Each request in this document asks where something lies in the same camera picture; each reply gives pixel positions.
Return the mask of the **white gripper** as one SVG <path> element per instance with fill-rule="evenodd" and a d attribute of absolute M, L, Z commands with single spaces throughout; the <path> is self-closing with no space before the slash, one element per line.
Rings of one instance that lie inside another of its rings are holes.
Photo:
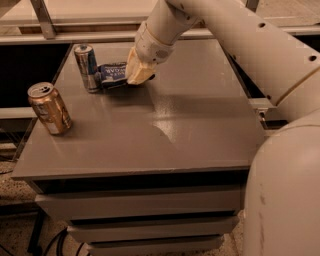
<path fill-rule="evenodd" d="M 139 85 L 155 74 L 156 64 L 165 62 L 174 50 L 175 34 L 168 28 L 159 29 L 144 21 L 130 49 L 125 76 L 127 83 Z"/>

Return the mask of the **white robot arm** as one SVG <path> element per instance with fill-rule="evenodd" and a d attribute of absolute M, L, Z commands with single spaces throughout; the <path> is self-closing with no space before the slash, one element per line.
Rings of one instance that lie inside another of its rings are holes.
<path fill-rule="evenodd" d="M 128 56 L 141 84 L 197 22 L 270 98 L 287 125 L 257 151 L 245 192 L 244 256 L 320 256 L 320 60 L 239 0 L 158 0 Z"/>

